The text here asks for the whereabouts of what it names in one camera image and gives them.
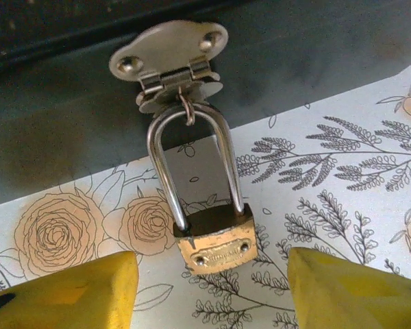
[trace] yellow object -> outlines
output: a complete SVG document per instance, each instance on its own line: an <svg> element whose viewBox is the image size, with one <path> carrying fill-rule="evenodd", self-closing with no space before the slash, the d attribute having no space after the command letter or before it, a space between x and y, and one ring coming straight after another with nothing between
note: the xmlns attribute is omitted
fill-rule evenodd
<svg viewBox="0 0 411 329"><path fill-rule="evenodd" d="M290 250L300 329L411 329L411 280L322 252Z"/></svg>
<svg viewBox="0 0 411 329"><path fill-rule="evenodd" d="M138 286L133 252L119 252L0 292L0 329L129 329Z"/></svg>

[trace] screw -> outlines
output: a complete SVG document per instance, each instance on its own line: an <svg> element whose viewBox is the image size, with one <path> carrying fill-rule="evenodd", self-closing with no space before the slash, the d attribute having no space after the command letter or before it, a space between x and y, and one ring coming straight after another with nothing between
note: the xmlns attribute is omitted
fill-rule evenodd
<svg viewBox="0 0 411 329"><path fill-rule="evenodd" d="M243 244L240 246L241 252L247 252L248 249L249 249L248 243L243 243Z"/></svg>
<svg viewBox="0 0 411 329"><path fill-rule="evenodd" d="M143 61L135 56L125 57L118 61L117 69L123 73L138 73L143 69Z"/></svg>
<svg viewBox="0 0 411 329"><path fill-rule="evenodd" d="M204 257L196 257L195 262L199 266L203 266L206 263L206 260L204 259Z"/></svg>
<svg viewBox="0 0 411 329"><path fill-rule="evenodd" d="M211 51L217 42L220 41L222 34L220 32L209 32L207 33L201 42L199 43L199 48L202 52L208 53Z"/></svg>

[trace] brass padlock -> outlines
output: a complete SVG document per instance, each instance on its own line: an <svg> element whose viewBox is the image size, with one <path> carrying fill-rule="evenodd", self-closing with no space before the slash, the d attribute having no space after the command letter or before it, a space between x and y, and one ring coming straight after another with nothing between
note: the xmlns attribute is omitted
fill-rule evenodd
<svg viewBox="0 0 411 329"><path fill-rule="evenodd" d="M201 210L187 217L161 143L165 126L184 115L188 122L195 122L195 116L201 117L214 128L232 199L232 204ZM177 245L192 274L217 273L253 260L258 255L253 213L242 200L232 139L223 115L209 104L183 99L182 104L174 103L152 121L147 147L174 216Z"/></svg>

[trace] steel shackle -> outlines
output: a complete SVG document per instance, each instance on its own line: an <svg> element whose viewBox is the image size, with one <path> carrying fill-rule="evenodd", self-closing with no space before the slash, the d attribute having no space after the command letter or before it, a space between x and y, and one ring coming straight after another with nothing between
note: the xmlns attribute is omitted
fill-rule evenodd
<svg viewBox="0 0 411 329"><path fill-rule="evenodd" d="M227 174L234 211L238 216L243 215L244 203L242 199L242 192L240 190L236 157L234 154L232 137L228 123L224 119L223 115L211 105L205 105L202 103L194 103L192 105L195 110L195 115L205 119L213 127L214 133L216 134L218 148L221 153L221 159ZM164 156L161 138L163 130L167 124L184 115L186 115L186 111L183 105L179 103L174 104L151 122L147 132L147 149L149 157L151 158L154 168L157 171L157 175L166 195L169 208L173 213L175 223L182 232L187 231L189 229L189 225L182 205L179 201L177 189Z"/></svg>

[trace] floral paper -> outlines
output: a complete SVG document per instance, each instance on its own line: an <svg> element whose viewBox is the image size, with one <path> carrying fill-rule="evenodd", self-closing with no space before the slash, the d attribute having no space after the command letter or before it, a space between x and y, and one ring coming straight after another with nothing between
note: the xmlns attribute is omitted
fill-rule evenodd
<svg viewBox="0 0 411 329"><path fill-rule="evenodd" d="M411 66L232 136L257 223L253 262L191 276L143 158L0 205L0 291L134 250L132 328L293 329L286 278L293 246L411 278ZM217 155L213 137L167 151L186 214L229 203Z"/></svg>

